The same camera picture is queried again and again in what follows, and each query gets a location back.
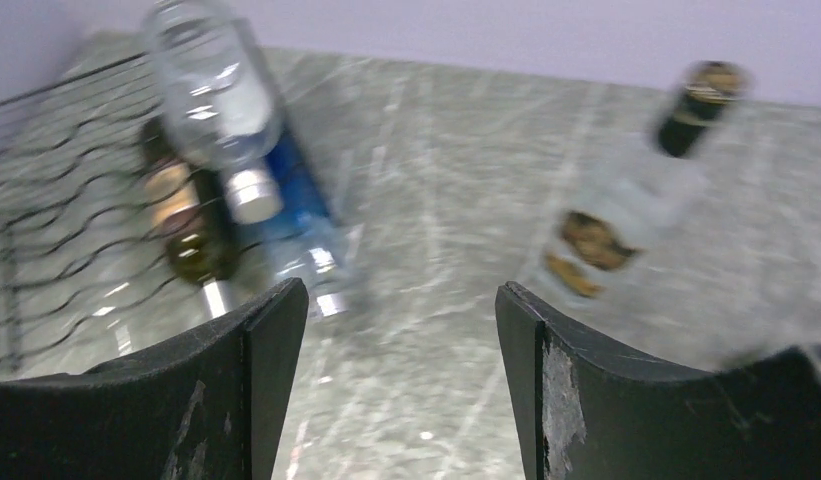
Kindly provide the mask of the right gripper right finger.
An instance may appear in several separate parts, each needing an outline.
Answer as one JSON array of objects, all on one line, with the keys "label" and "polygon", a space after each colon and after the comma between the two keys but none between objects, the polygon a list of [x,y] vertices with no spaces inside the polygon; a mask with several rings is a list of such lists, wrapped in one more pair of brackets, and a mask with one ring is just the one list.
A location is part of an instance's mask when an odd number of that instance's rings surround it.
[{"label": "right gripper right finger", "polygon": [[495,316],[526,478],[821,479],[821,345],[711,373],[515,282]]}]

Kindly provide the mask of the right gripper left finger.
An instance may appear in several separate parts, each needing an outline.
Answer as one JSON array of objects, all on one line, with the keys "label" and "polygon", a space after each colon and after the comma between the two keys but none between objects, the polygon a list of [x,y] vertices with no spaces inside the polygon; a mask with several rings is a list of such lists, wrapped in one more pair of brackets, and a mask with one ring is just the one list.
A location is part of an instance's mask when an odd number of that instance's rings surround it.
[{"label": "right gripper left finger", "polygon": [[0,479],[268,479],[309,295],[297,278],[77,375],[0,382]]}]

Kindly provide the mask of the clear gold label bottle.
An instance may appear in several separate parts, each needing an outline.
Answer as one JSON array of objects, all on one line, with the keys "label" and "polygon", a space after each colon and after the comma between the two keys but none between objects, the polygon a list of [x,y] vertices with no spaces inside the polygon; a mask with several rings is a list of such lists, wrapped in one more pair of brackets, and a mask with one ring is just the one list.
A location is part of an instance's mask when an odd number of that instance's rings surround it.
[{"label": "clear gold label bottle", "polygon": [[734,62],[698,61],[649,124],[610,142],[553,217],[538,276],[554,300],[598,301],[682,222],[708,184],[696,149],[749,84]]}]

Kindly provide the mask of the blue square bottle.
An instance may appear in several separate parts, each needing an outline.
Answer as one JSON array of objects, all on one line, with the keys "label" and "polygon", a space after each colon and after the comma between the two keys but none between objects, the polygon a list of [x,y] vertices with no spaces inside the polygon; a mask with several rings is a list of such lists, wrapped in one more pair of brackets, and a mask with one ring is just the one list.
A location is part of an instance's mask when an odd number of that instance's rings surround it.
[{"label": "blue square bottle", "polygon": [[353,273],[345,237],[290,129],[264,160],[283,202],[280,213],[259,227],[272,280],[301,279],[322,317],[347,312]]}]

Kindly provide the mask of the black wire wine rack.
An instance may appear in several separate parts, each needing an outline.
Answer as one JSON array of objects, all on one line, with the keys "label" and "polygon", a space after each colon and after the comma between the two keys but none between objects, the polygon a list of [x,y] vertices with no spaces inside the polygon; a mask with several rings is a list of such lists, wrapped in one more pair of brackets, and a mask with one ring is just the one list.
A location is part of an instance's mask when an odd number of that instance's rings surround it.
[{"label": "black wire wine rack", "polygon": [[0,380],[78,373],[208,320],[168,266],[144,190],[159,110],[142,55],[85,60],[0,105]]}]

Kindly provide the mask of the brown label wine bottle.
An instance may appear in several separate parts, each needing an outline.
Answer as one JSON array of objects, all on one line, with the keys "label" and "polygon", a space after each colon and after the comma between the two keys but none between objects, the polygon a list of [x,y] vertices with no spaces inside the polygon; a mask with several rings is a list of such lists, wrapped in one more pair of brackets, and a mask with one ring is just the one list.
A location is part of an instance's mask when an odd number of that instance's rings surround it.
[{"label": "brown label wine bottle", "polygon": [[184,160],[168,140],[162,119],[143,123],[139,143],[146,164],[151,224],[177,277],[200,289],[211,318],[235,308],[230,281],[240,244],[218,175]]}]

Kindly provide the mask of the round clear silver-cap bottle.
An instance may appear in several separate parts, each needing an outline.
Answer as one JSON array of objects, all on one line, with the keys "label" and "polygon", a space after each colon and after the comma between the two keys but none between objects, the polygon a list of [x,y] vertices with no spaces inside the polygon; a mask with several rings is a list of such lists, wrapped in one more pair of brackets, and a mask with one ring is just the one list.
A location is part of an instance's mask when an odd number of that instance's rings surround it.
[{"label": "round clear silver-cap bottle", "polygon": [[174,145],[219,174],[236,222],[277,215],[264,157],[280,139],[281,108],[246,22],[223,1],[157,1],[142,33]]}]

